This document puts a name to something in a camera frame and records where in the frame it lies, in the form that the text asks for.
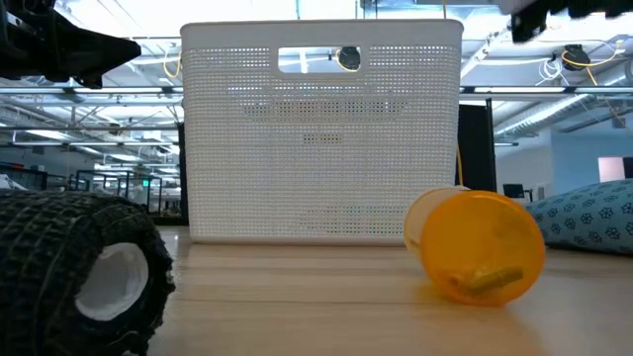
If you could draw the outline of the black metal frame racks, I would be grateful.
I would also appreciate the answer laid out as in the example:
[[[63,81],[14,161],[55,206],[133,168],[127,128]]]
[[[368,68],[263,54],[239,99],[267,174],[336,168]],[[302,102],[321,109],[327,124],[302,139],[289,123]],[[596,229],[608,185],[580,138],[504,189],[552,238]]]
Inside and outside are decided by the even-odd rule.
[[[163,179],[130,170],[77,170],[68,177],[72,191],[103,193],[139,204],[150,214],[162,212]]]

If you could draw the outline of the blue patterned cloth pack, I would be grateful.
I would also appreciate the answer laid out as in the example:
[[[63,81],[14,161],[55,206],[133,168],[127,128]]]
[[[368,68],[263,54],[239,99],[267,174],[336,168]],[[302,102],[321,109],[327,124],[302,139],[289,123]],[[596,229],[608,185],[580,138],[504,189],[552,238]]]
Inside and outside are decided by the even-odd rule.
[[[525,208],[549,247],[633,256],[633,178],[592,184]]]

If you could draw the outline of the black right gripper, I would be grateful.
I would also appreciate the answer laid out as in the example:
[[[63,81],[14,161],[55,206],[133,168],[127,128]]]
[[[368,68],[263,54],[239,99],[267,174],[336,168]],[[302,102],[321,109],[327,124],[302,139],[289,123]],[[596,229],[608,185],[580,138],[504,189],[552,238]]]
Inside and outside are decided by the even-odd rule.
[[[633,0],[569,0],[568,13],[574,19],[584,18],[592,13],[602,13],[611,19],[625,12],[633,11]],[[547,28],[546,19],[549,5],[528,5],[516,10],[510,17],[512,41],[524,44],[539,36]]]

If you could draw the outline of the white perforated plastic basket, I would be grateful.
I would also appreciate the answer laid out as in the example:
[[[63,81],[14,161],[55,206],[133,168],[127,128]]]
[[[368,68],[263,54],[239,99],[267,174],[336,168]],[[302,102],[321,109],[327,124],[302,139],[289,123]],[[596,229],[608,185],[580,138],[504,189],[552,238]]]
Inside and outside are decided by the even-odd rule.
[[[462,34],[447,19],[183,26],[191,238],[401,241],[411,203],[455,182]]]

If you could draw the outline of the black cohesive bandage roll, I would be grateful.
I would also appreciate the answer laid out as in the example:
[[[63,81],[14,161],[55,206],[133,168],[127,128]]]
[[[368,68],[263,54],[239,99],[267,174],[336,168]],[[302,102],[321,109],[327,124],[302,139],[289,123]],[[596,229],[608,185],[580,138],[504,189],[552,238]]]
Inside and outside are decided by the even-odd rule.
[[[0,190],[0,356],[147,356],[172,263],[125,198]]]

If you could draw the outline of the olive yellow capsule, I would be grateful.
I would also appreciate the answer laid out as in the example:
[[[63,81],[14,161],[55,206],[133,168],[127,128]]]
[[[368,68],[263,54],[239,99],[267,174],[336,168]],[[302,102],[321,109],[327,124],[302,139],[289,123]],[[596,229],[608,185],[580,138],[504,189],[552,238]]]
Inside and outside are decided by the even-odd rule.
[[[456,274],[450,278],[450,282],[462,294],[478,297],[517,282],[523,275],[523,269],[519,266],[504,266]]]

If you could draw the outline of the pale pink screen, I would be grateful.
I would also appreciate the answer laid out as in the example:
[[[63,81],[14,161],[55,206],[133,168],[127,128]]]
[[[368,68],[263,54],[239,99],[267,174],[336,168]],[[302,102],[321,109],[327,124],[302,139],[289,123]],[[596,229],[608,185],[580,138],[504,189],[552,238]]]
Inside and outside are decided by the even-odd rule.
[[[600,157],[597,163],[600,183],[619,181],[626,178],[622,157]]]

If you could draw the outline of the orange translucent pill bottle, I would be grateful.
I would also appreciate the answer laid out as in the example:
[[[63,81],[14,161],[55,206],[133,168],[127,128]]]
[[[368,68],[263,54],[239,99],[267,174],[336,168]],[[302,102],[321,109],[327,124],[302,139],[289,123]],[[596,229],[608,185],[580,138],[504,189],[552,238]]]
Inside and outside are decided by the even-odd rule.
[[[513,302],[530,290],[545,265],[544,237],[523,206],[463,186],[427,190],[414,200],[405,215],[404,240],[433,287],[465,305]],[[462,294],[450,282],[456,274],[504,266],[521,267],[523,278],[478,297]]]

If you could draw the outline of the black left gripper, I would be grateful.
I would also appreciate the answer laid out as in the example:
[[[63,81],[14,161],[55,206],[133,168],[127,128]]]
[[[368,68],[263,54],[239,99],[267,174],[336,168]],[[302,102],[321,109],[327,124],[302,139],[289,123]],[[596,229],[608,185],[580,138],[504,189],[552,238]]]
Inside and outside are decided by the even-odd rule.
[[[77,27],[54,11],[55,2],[0,0],[0,77],[64,81],[68,75],[84,88],[102,89],[105,73],[140,56],[135,41]]]

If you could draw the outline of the black upright panel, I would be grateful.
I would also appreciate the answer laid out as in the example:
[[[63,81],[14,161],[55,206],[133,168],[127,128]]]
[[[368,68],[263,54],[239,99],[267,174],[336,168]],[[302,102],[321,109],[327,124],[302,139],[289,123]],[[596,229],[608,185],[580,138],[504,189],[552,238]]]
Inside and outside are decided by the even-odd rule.
[[[189,225],[186,138],[184,125],[177,125],[181,179],[181,217],[154,218],[158,225]],[[459,105],[458,143],[461,149],[463,183],[468,188],[485,191],[497,189],[493,114],[491,101],[484,105]]]

